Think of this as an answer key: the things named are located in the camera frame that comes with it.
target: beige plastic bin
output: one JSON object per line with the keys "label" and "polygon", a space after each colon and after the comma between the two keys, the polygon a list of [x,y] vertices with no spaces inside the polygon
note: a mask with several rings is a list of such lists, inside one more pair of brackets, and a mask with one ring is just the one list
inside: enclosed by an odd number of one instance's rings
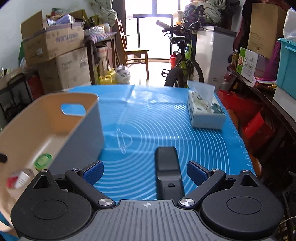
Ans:
{"label": "beige plastic bin", "polygon": [[[82,169],[98,158],[104,144],[98,100],[88,93],[49,94],[25,108],[0,132],[0,153],[7,156],[6,163],[0,162],[0,212],[10,224],[16,198],[7,191],[6,182],[12,173],[29,168],[36,175],[34,161],[43,153],[53,156],[52,174]],[[86,114],[65,115],[62,104],[80,104]],[[11,232],[13,227],[0,222],[0,230]]]}

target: silver bolt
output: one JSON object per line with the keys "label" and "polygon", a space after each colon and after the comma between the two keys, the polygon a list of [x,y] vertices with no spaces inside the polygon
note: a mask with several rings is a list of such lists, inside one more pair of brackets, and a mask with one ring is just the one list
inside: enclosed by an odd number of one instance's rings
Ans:
{"label": "silver bolt", "polygon": [[99,204],[102,206],[109,206],[113,203],[113,201],[109,198],[102,198],[99,200]]}
{"label": "silver bolt", "polygon": [[192,206],[194,204],[194,201],[190,198],[184,198],[180,200],[180,204],[183,206]]}

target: pile of clothes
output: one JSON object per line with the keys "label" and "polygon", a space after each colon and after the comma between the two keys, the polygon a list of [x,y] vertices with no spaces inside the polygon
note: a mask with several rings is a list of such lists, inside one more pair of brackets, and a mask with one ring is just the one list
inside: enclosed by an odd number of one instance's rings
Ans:
{"label": "pile of clothes", "polygon": [[199,0],[185,7],[183,20],[193,23],[200,21],[202,26],[217,25],[222,16],[231,18],[239,10],[239,0]]}

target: chair backrest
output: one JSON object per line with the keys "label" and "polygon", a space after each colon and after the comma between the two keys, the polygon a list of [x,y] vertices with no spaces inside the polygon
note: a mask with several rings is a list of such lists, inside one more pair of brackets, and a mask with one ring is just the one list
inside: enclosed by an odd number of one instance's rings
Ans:
{"label": "chair backrest", "polygon": [[124,35],[122,23],[118,19],[117,19],[117,23],[118,23],[118,28],[119,28],[119,31],[120,31],[120,38],[121,38],[121,41],[122,41],[123,48],[126,49],[127,48],[126,35]]}

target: tissue packaging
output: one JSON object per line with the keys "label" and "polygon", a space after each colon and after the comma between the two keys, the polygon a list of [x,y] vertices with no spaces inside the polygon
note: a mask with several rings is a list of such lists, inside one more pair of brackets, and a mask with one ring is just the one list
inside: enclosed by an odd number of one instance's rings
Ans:
{"label": "tissue packaging", "polygon": [[188,91],[187,106],[192,127],[218,130],[223,128],[226,116],[215,96],[209,108],[209,104],[197,92]]}

